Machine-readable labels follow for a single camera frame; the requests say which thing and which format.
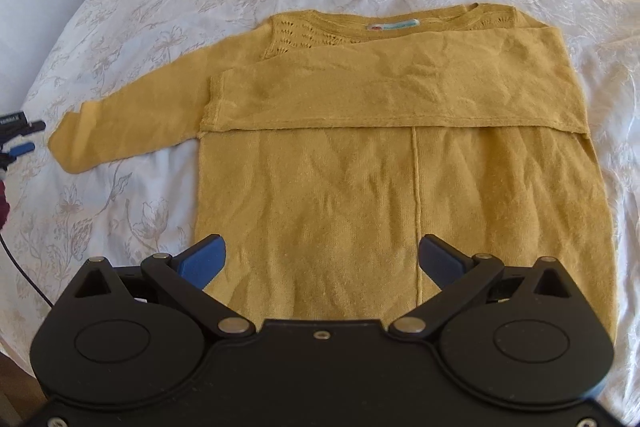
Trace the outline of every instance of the black cable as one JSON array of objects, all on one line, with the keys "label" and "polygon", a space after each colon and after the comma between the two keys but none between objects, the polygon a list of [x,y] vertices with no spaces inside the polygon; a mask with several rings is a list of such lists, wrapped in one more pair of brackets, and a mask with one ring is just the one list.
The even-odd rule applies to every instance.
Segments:
[{"label": "black cable", "polygon": [[15,260],[14,256],[11,255],[11,252],[9,251],[9,248],[7,247],[6,243],[4,242],[4,239],[2,238],[2,234],[0,233],[0,243],[2,243],[2,246],[4,247],[4,251],[6,252],[6,254],[9,256],[9,259],[11,259],[12,263],[15,264],[15,267],[18,269],[18,271],[22,274],[22,276],[27,279],[27,282],[33,286],[33,289],[36,290],[36,292],[38,292],[38,294],[40,295],[40,297],[42,297],[44,299],[44,301],[49,305],[50,308],[53,308],[53,304],[51,303],[51,301],[49,299],[47,299],[47,296],[44,295],[44,293],[42,293],[42,290],[40,288],[38,288],[36,286],[36,283],[34,283],[31,278],[27,275],[27,273],[20,268],[20,265],[18,264],[18,262]]}]

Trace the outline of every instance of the red object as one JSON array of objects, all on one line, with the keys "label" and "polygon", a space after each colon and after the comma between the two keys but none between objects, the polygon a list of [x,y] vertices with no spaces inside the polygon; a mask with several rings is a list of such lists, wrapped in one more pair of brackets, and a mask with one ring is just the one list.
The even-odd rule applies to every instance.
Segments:
[{"label": "red object", "polygon": [[4,197],[4,182],[0,182],[0,230],[6,223],[6,217],[9,215],[9,203]]}]

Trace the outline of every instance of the bedspread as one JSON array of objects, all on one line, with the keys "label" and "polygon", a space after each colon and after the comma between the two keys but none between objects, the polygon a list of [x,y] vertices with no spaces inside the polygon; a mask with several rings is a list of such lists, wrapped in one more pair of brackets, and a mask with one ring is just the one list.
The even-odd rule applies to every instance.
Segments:
[{"label": "bedspread", "polygon": [[[97,100],[181,54],[246,31],[275,12],[313,8],[383,16],[452,4],[517,6],[562,29],[584,87],[614,216],[618,266],[616,361],[601,400],[640,420],[640,0],[86,0],[68,22],[24,110],[47,122],[36,152],[12,166],[13,210],[2,232],[18,261],[55,299],[90,255],[135,264],[190,244],[196,143],[66,174],[45,143],[65,111]],[[0,342],[29,370],[46,305],[0,255]]]}]

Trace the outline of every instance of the white fabric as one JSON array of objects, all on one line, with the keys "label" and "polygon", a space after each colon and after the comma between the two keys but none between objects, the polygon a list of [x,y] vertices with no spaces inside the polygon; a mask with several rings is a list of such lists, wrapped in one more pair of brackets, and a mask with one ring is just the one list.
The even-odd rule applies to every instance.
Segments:
[{"label": "white fabric", "polygon": [[[45,139],[63,113],[98,99],[180,54],[246,31],[283,10],[391,15],[471,2],[517,6],[562,28],[582,80],[615,221],[620,317],[615,367],[602,396],[625,422],[640,419],[640,0],[87,0],[69,21],[28,94],[28,117],[47,132],[8,178],[14,206],[4,236],[55,299],[90,255],[138,263],[191,240],[196,142],[102,165],[77,176]],[[23,367],[46,306],[0,255],[1,340]]]}]

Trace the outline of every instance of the sweater sleeve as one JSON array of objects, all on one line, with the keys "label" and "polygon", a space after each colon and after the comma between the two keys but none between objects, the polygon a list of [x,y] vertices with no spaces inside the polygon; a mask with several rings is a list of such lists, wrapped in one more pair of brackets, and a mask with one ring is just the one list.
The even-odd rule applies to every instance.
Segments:
[{"label": "sweater sleeve", "polygon": [[122,158],[194,138],[209,102],[212,74],[261,60],[271,21],[213,46],[183,55],[98,102],[68,112],[49,138],[49,150],[76,174]]}]

